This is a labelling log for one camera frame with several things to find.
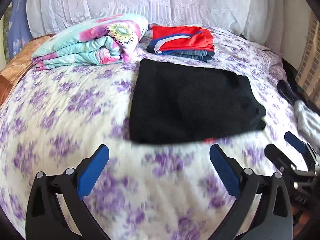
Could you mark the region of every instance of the gray garment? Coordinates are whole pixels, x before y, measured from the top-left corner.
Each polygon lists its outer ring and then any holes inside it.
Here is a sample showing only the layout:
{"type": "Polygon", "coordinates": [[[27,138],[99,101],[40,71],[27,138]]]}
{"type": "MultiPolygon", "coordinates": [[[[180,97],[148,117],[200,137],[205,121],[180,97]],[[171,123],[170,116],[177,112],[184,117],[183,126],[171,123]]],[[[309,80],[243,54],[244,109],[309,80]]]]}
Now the gray garment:
{"type": "Polygon", "coordinates": [[[294,104],[298,132],[313,146],[320,149],[320,116],[311,111],[301,100],[294,104]]]}

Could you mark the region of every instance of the orange fabric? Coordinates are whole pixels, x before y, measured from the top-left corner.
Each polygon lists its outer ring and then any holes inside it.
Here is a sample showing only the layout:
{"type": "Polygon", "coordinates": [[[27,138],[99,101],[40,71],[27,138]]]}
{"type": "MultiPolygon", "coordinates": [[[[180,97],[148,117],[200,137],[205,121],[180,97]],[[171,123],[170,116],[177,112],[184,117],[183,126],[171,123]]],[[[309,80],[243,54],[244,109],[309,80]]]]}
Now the orange fabric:
{"type": "Polygon", "coordinates": [[[0,72],[0,108],[21,78],[32,67],[31,55],[48,39],[50,39],[49,36],[42,36],[30,41],[0,72]]]}

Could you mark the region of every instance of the floral bedsheet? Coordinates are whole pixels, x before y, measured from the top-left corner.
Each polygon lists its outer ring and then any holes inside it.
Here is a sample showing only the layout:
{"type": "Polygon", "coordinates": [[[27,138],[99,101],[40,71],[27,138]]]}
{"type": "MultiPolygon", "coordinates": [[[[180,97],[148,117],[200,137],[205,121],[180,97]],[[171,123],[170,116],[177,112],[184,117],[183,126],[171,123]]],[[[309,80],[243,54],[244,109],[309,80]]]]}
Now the floral bedsheet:
{"type": "MultiPolygon", "coordinates": [[[[276,170],[264,157],[270,143],[306,168],[283,139],[286,131],[297,135],[297,128],[293,108],[276,92],[277,81],[285,78],[281,57],[221,29],[210,30],[216,54],[208,63],[147,53],[148,32],[130,62],[26,74],[0,110],[0,205],[23,236],[36,173],[54,175],[76,167],[100,144],[109,147],[110,160],[85,203],[112,239],[207,239],[225,217],[234,198],[209,160],[210,144],[153,147],[129,141],[130,104],[142,58],[248,76],[267,110],[267,126],[217,143],[257,174],[276,170]]],[[[69,226],[78,232],[63,197],[58,198],[69,226]]],[[[258,201],[257,196],[241,231],[248,228],[258,201]]]]}

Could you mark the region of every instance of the white bedsheet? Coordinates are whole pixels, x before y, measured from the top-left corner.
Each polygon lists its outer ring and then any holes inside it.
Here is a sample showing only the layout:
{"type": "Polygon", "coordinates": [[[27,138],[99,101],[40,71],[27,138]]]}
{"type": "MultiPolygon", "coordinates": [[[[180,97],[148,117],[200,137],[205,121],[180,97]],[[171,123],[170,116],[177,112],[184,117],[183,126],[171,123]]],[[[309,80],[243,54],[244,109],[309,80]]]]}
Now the white bedsheet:
{"type": "Polygon", "coordinates": [[[122,13],[145,16],[166,26],[200,24],[244,34],[280,51],[283,0],[28,0],[33,37],[58,33],[92,18],[122,13]]]}
{"type": "MultiPolygon", "coordinates": [[[[217,143],[257,174],[275,172],[264,157],[270,143],[306,169],[302,156],[283,137],[287,131],[298,135],[293,107],[276,91],[277,81],[285,78],[281,57],[221,29],[211,30],[216,54],[208,63],[147,53],[148,32],[130,62],[64,66],[25,75],[0,110],[0,205],[23,236],[36,173],[55,175],[76,167],[100,144],[109,147],[110,160],[85,202],[111,239],[206,240],[225,217],[234,198],[210,162],[210,144],[154,147],[128,140],[131,98],[142,58],[248,76],[255,98],[267,110],[267,126],[217,143]]],[[[258,198],[241,231],[248,228],[257,203],[258,198]]],[[[67,222],[76,231],[70,215],[67,222]]]]}

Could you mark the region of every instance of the metal bolt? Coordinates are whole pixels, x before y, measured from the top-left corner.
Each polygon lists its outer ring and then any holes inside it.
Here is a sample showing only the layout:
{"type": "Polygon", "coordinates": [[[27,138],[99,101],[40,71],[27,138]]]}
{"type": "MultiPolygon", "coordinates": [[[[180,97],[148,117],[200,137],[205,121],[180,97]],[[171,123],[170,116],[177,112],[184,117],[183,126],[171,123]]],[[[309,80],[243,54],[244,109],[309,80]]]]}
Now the metal bolt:
{"type": "Polygon", "coordinates": [[[276,173],[275,173],[275,177],[276,177],[277,179],[281,179],[282,176],[281,176],[281,174],[280,174],[279,172],[276,172],[276,173]]]}
{"type": "Polygon", "coordinates": [[[251,175],[251,174],[253,174],[253,171],[250,168],[245,168],[244,173],[247,175],[251,175]]]}
{"type": "Polygon", "coordinates": [[[74,171],[75,171],[74,168],[68,168],[68,169],[66,170],[66,174],[67,174],[67,175],[71,175],[74,171]]]}
{"type": "Polygon", "coordinates": [[[43,172],[42,171],[38,172],[37,173],[37,178],[39,179],[39,178],[42,178],[42,177],[43,177],[43,172]]]}

